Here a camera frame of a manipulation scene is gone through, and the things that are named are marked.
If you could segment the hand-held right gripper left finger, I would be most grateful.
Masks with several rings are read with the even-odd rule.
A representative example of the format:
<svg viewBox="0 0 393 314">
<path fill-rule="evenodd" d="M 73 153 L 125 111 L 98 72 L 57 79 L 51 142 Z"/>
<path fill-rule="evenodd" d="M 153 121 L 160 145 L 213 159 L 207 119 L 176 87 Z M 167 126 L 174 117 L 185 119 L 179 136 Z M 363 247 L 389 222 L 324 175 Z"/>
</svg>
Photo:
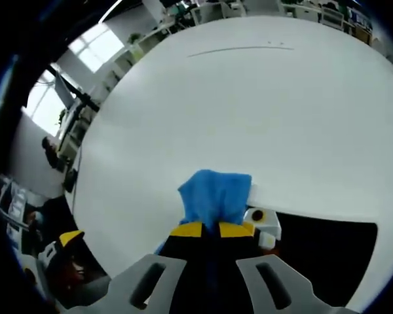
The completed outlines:
<svg viewBox="0 0 393 314">
<path fill-rule="evenodd" d="M 159 253 L 112 278 L 106 294 L 70 313 L 209 313 L 208 242 L 200 222 L 174 228 Z"/>
</svg>

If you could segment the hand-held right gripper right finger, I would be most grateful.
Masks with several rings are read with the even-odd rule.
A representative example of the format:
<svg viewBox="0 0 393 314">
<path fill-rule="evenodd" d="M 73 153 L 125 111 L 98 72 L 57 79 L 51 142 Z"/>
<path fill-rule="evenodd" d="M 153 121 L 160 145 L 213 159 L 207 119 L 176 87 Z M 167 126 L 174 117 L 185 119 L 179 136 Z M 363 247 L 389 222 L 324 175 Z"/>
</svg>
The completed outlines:
<svg viewBox="0 0 393 314">
<path fill-rule="evenodd" d="M 217 308 L 222 313 L 353 313 L 314 294 L 312 283 L 274 254 L 263 254 L 254 233 L 219 224 Z"/>
</svg>

